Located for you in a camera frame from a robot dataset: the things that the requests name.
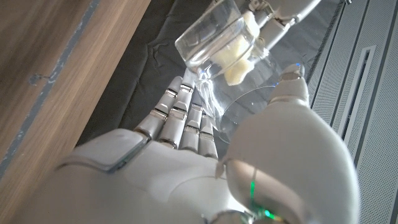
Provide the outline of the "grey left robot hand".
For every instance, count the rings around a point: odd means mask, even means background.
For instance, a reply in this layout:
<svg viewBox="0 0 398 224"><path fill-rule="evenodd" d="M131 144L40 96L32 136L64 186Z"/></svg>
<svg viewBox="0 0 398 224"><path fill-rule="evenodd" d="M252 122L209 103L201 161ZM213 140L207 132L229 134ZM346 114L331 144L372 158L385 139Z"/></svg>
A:
<svg viewBox="0 0 398 224"><path fill-rule="evenodd" d="M243 17L254 36L270 50L319 3L320 0L248 0L242 2Z"/></svg>

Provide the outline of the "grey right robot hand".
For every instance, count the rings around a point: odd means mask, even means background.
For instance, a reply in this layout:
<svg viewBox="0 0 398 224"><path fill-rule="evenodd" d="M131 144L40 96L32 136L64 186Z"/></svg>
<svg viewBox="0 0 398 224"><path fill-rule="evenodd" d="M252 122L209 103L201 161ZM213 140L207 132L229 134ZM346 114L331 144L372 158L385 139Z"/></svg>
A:
<svg viewBox="0 0 398 224"><path fill-rule="evenodd" d="M12 223L357 223L346 144L308 105L304 67L281 74L267 106L216 155L193 75L175 77L135 129L78 146Z"/></svg>

